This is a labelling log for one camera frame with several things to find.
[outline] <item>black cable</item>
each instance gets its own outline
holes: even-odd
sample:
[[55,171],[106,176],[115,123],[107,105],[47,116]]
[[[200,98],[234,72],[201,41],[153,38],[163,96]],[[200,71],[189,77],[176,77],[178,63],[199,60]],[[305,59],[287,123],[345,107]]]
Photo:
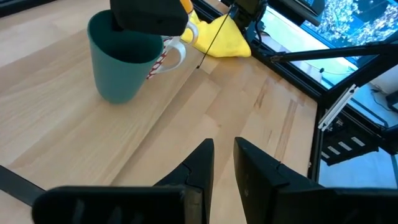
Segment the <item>black cable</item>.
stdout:
[[261,47],[261,44],[262,44],[262,37],[261,37],[261,32],[260,32],[260,30],[259,30],[259,21],[260,21],[260,19],[258,19],[258,20],[256,21],[256,23],[255,23],[255,25],[254,25],[254,29],[256,30],[257,36],[258,36],[258,38],[259,38],[259,45],[258,45],[258,47]]
[[226,16],[225,16],[225,19],[224,19],[223,23],[220,25],[220,28],[218,29],[216,35],[214,36],[214,39],[211,41],[209,48],[207,48],[206,53],[205,53],[205,55],[203,56],[203,58],[201,59],[201,61],[200,61],[199,65],[197,66],[197,68],[200,68],[200,65],[201,65],[201,64],[203,63],[203,61],[205,60],[205,57],[207,56],[207,53],[209,52],[211,46],[213,45],[213,42],[216,40],[218,33],[220,32],[221,28],[223,27],[224,22],[225,22],[226,19],[228,18],[228,16],[229,16],[229,14],[231,13],[231,11],[232,11],[232,7],[230,7],[228,13],[227,13]]
[[393,110],[390,110],[389,108],[386,108],[384,105],[382,105],[381,103],[379,103],[379,102],[376,101],[376,98],[374,97],[374,94],[375,94],[375,93],[378,93],[379,90],[371,90],[371,91],[372,91],[371,94],[372,94],[373,101],[374,101],[377,105],[381,106],[381,107],[382,107],[383,109],[385,109],[386,111],[395,112],[395,111],[393,111]]

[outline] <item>wooden tabletop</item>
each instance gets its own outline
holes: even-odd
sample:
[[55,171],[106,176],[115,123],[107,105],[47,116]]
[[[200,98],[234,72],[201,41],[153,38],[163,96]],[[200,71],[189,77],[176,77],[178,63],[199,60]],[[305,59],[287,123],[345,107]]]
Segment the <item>wooden tabletop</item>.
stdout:
[[[207,57],[196,69],[203,54],[186,45],[184,63],[130,102],[104,101],[85,26],[106,8],[107,0],[63,0],[0,19],[0,165],[44,189],[152,185],[213,138],[212,223],[245,223],[235,136],[307,173],[317,104],[254,58]],[[1,223],[29,217],[0,192]]]

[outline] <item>yellow towel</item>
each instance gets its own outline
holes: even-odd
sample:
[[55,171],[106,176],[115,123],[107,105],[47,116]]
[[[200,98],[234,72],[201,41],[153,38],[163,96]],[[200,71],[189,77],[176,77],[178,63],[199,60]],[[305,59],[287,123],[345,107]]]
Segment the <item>yellow towel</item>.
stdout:
[[[193,46],[205,53],[226,16],[223,15],[208,24],[205,21],[200,21],[194,10],[190,21],[198,27],[199,36],[198,41]],[[186,42],[190,42],[192,40],[191,30],[185,29],[181,38]],[[229,16],[225,20],[208,54],[213,57],[250,57],[251,51],[248,43]]]

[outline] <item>white bracket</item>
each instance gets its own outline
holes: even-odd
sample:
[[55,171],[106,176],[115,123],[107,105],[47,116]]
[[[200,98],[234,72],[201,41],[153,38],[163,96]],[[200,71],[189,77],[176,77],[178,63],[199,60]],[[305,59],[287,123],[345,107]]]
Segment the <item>white bracket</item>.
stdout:
[[353,84],[347,88],[344,93],[337,99],[337,101],[331,106],[326,112],[323,118],[319,121],[318,129],[325,131],[329,127],[330,123],[337,117],[340,111],[347,105],[350,99],[354,96],[355,92],[359,89],[358,86]]

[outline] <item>light wood surface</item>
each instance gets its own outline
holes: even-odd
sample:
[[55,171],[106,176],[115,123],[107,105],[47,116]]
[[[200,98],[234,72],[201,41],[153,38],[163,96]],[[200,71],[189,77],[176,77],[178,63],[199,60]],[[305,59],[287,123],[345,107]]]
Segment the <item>light wood surface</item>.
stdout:
[[[44,189],[152,185],[213,138],[212,223],[245,223],[235,136],[307,173],[317,105],[254,58],[207,57],[196,69],[203,54],[187,46],[182,66],[129,103],[102,100],[85,27],[108,7],[60,0],[0,19],[0,165]],[[1,223],[30,222],[29,208],[4,192],[0,210]]]

